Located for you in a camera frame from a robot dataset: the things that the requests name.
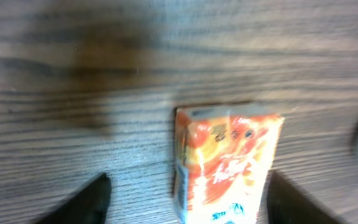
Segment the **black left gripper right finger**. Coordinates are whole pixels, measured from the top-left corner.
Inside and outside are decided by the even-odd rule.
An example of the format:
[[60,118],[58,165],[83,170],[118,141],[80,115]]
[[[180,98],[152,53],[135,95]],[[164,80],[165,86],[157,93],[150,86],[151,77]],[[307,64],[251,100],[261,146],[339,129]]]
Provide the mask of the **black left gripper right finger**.
[[343,224],[315,204],[279,171],[273,170],[266,196],[269,224]]

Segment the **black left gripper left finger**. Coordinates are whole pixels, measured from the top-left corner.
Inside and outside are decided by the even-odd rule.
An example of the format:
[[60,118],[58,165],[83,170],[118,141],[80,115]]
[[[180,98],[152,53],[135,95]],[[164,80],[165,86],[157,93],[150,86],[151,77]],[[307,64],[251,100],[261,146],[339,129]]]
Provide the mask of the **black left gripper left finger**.
[[36,224],[105,224],[110,202],[111,179],[101,173]]

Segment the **orange snack packet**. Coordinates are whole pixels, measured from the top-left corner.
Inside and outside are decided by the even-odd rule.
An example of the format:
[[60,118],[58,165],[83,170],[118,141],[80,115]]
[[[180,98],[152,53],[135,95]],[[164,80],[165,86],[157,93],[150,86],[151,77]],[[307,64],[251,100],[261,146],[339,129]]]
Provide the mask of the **orange snack packet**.
[[255,224],[284,120],[255,103],[177,108],[179,223]]

